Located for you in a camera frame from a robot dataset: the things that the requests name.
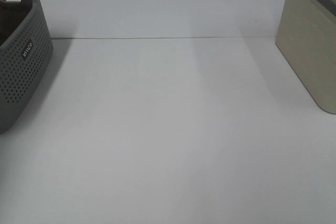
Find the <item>brown towel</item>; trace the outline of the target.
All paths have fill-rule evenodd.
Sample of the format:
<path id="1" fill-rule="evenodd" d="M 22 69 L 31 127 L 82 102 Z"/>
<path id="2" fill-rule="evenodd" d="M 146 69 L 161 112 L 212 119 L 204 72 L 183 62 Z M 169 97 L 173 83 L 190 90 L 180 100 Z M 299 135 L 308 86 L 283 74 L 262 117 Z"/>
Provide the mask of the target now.
<path id="1" fill-rule="evenodd" d="M 1 1 L 1 45 L 23 22 L 31 8 L 31 5 L 21 2 Z"/>

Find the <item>grey perforated plastic basket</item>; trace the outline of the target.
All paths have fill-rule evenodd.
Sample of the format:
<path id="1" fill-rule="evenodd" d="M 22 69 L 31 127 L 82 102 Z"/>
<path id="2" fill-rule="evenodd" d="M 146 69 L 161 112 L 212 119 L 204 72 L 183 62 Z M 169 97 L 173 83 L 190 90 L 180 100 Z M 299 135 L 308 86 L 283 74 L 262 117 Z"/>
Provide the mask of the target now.
<path id="1" fill-rule="evenodd" d="M 40 0 L 20 0 L 31 11 L 1 45 L 1 132 L 10 129 L 35 93 L 53 52 Z"/>

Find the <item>beige plastic storage bin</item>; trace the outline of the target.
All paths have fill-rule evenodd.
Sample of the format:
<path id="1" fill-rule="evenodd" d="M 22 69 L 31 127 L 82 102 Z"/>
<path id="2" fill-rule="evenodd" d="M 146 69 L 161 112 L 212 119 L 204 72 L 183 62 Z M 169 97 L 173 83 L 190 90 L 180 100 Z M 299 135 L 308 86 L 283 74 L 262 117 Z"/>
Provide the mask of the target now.
<path id="1" fill-rule="evenodd" d="M 285 0 L 276 46 L 317 106 L 335 114 L 335 0 Z"/>

